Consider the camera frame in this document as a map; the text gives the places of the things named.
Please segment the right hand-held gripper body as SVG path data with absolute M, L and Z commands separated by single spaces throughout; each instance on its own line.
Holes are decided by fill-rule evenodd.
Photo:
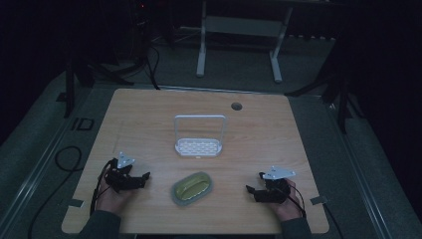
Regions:
M 296 173 L 290 169 L 272 166 L 267 172 L 260 172 L 259 176 L 265 182 L 265 199 L 263 203 L 283 203 L 290 196 L 291 189 L 287 183 L 289 177 Z

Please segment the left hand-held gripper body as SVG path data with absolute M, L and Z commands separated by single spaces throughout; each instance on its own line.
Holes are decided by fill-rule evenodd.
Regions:
M 117 157 L 108 162 L 105 173 L 105 183 L 115 192 L 121 190 L 132 190 L 131 185 L 134 182 L 140 182 L 141 177 L 132 177 L 129 175 L 135 160 L 128 157 L 122 151 Z

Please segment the person's right hand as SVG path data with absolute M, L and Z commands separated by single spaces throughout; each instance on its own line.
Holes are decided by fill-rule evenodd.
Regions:
M 302 218 L 303 212 L 300 207 L 299 199 L 296 196 L 295 188 L 296 184 L 291 181 L 287 180 L 287 183 L 292 188 L 290 196 L 286 199 L 283 203 L 270 203 L 269 207 L 272 211 L 276 214 L 277 218 L 281 222 Z

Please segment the person's left hand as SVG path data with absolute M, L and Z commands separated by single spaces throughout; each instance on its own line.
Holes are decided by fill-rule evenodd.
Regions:
M 101 186 L 96 210 L 120 216 L 133 195 L 133 191 L 115 192 L 113 189 L 109 189 L 107 185 Z

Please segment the grey oval soap dish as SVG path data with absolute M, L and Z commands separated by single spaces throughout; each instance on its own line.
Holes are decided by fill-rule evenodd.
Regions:
M 179 206 L 188 206 L 188 205 L 190 205 L 190 204 L 192 204 L 192 203 L 194 203 L 194 202 L 196 202 L 196 201 L 198 201 L 198 200 L 200 200 L 200 199 L 202 199 L 203 197 L 205 197 L 206 195 L 208 195 L 211 191 L 212 191 L 212 189 L 213 189 L 213 180 L 212 180 L 212 186 L 211 186 L 211 189 L 207 192 L 207 193 L 205 193 L 204 195 L 201 195 L 199 198 L 196 198 L 196 199 L 192 199 L 192 200 L 188 200 L 188 201 L 181 201 L 181 200 L 178 200 L 176 197 L 175 197 L 175 195 L 174 195 L 174 185 L 176 184 L 176 183 L 174 183 L 173 184 L 173 186 L 172 186 L 172 188 L 171 188 L 171 196 L 172 196 L 172 200 L 173 200 L 173 202 L 176 204 L 176 205 L 179 205 Z

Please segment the green soap bar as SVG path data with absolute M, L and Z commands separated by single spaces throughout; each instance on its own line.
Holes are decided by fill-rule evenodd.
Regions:
M 204 172 L 194 173 L 174 185 L 174 195 L 178 200 L 188 201 L 207 193 L 212 186 L 211 177 Z

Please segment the black metal stand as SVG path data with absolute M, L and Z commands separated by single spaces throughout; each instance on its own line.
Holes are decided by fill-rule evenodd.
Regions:
M 119 69 L 119 70 L 109 70 L 105 66 L 96 63 L 90 58 L 84 58 L 84 61 L 87 63 L 88 68 L 94 69 L 96 72 L 103 75 L 108 81 L 115 82 L 120 85 L 129 85 L 132 86 L 133 82 L 124 80 L 121 76 L 138 70 L 140 68 L 139 63 L 135 63 L 129 67 Z M 66 111 L 64 118 L 68 118 L 73 109 L 76 106 L 75 100 L 75 67 L 74 59 L 70 58 L 66 63 L 66 73 L 65 73 L 65 91 L 60 93 L 57 97 L 58 102 L 64 102 L 66 104 Z
M 298 90 L 286 93 L 286 96 L 299 97 L 322 85 L 326 85 L 325 90 L 320 96 L 321 100 L 324 104 L 330 105 L 338 101 L 336 124 L 340 132 L 346 134 L 345 120 L 349 116 L 347 105 L 349 104 L 350 83 L 351 70 L 347 64 L 336 65 L 333 62 L 326 61 L 313 82 Z

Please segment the white metal desk frame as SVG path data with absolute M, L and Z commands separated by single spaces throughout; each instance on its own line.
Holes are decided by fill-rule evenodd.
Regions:
M 292 13 L 293 7 L 288 7 L 286 12 L 283 14 L 282 21 L 214 16 L 207 13 L 207 0 L 202 0 L 200 48 L 197 60 L 196 76 L 201 78 L 205 75 L 207 51 L 206 34 L 237 34 L 258 37 L 273 37 L 277 40 L 275 48 L 269 52 L 269 59 L 274 81 L 277 84 L 280 83 L 283 78 L 278 56 L 286 36 Z

